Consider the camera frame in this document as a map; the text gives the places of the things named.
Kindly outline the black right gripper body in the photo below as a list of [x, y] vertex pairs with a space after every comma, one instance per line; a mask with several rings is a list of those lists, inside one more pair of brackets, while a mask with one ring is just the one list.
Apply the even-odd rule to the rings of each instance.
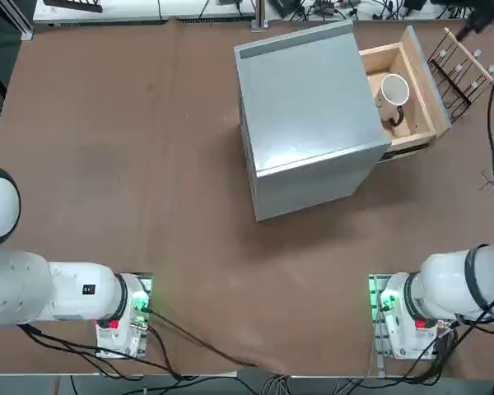
[[494, 21], [494, 2], [478, 2], [468, 17], [468, 28], [479, 33]]

